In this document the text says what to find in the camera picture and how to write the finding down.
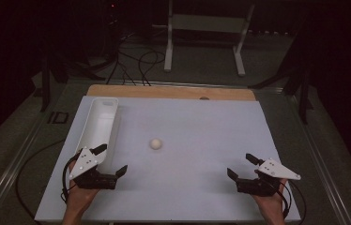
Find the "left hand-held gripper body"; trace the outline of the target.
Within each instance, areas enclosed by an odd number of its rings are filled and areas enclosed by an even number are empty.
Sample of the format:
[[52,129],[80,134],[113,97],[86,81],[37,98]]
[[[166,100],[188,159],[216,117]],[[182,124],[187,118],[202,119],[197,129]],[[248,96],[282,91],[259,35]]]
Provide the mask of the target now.
[[105,174],[98,171],[98,166],[106,158],[106,150],[95,156],[91,148],[84,147],[76,155],[76,163],[69,173],[79,188],[85,189],[115,189],[117,177],[114,174]]

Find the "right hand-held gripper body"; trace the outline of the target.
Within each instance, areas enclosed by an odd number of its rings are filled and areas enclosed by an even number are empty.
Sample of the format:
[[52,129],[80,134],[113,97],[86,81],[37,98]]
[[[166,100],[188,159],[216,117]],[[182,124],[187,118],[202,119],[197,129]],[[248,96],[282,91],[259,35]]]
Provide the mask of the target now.
[[272,158],[264,160],[262,165],[257,166],[258,177],[256,179],[250,180],[238,177],[238,180],[235,182],[238,192],[269,197],[279,191],[281,179],[301,179],[299,174],[291,171]]

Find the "white plastic bin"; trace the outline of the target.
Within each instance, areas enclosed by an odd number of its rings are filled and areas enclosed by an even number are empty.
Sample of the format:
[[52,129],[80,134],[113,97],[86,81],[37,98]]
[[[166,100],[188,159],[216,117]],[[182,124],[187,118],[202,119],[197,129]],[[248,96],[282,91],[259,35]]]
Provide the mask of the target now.
[[107,144],[106,158],[98,166],[98,171],[101,173],[108,173],[111,170],[116,135],[120,122],[120,115],[117,113],[117,108],[117,98],[93,98],[77,147],[81,151],[84,147],[96,148],[103,143]]

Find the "person's left hand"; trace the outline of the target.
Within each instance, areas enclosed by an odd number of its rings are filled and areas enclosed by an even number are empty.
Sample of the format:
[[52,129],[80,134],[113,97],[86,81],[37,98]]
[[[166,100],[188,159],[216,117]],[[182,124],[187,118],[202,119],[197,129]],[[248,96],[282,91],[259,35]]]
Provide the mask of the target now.
[[80,188],[73,180],[69,182],[69,185],[70,190],[65,218],[80,218],[93,202],[99,190]]

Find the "person's right hand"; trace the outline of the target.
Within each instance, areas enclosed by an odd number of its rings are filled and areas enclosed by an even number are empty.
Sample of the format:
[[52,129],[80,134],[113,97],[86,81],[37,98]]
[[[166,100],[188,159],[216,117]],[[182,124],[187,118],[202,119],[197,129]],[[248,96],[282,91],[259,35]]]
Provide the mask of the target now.
[[282,197],[278,193],[270,197],[260,197],[256,195],[252,195],[252,197],[257,203],[260,213],[265,221],[268,219],[284,220],[282,212]]

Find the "white table mat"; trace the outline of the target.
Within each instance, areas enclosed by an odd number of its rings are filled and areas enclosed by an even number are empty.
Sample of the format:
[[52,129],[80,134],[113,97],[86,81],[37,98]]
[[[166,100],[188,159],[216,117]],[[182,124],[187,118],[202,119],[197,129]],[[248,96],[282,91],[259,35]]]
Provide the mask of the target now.
[[[253,179],[247,153],[279,157],[257,101],[122,97],[111,164],[127,165],[115,189],[103,190],[84,218],[99,222],[252,222],[261,220],[228,168]],[[160,139],[159,150],[150,148]]]

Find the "black stand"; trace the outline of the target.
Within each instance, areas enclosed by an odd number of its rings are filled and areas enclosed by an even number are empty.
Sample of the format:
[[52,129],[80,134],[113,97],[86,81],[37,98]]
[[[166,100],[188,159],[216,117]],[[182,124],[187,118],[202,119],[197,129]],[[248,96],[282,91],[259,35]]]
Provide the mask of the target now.
[[253,85],[249,85],[250,89],[262,89],[268,85],[286,78],[286,85],[282,88],[282,93],[286,96],[293,96],[299,92],[298,115],[300,120],[307,125],[307,109],[308,109],[308,94],[312,66],[294,66],[287,68],[276,75]]
[[108,62],[99,63],[94,66],[84,66],[69,60],[61,54],[51,54],[41,60],[41,87],[34,93],[35,97],[42,98],[40,110],[45,112],[51,103],[51,79],[57,83],[66,83],[71,74],[76,74],[94,81],[104,81],[103,77],[95,74],[95,71],[104,69]]

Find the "white metal stand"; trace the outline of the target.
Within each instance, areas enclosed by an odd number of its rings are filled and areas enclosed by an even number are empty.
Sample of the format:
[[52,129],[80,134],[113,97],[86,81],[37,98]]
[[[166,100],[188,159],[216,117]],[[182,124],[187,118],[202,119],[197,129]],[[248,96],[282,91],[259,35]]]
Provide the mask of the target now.
[[233,55],[237,68],[237,75],[246,75],[241,49],[251,23],[254,4],[250,4],[247,14],[243,18],[217,17],[204,15],[175,14],[173,11],[174,0],[168,0],[167,46],[164,58],[164,70],[170,72],[173,62],[173,31],[189,30],[203,32],[220,32],[239,34],[239,42],[233,47]]

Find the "black rectangular floor frame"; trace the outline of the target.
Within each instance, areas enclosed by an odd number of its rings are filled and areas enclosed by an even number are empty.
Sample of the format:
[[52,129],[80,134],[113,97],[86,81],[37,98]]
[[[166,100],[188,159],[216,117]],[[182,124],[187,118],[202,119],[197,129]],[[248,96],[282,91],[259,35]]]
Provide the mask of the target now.
[[69,119],[67,112],[51,112],[48,124],[66,124]]

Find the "metal floor rail frame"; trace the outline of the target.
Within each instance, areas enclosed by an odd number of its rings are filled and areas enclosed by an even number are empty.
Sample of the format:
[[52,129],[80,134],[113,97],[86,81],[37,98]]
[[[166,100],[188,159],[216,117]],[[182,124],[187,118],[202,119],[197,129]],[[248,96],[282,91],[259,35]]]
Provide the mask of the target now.
[[342,194],[336,170],[351,168],[342,160],[343,144],[332,124],[314,108],[302,122],[294,97],[278,88],[248,90],[221,86],[156,86],[68,83],[53,89],[47,112],[38,99],[29,97],[0,127],[0,225],[33,225],[53,164],[63,146],[70,124],[55,125],[49,113],[76,113],[84,95],[116,94],[122,97],[258,100],[263,108],[275,145],[284,162],[301,170],[298,209],[305,213],[304,225],[351,225],[351,203]]

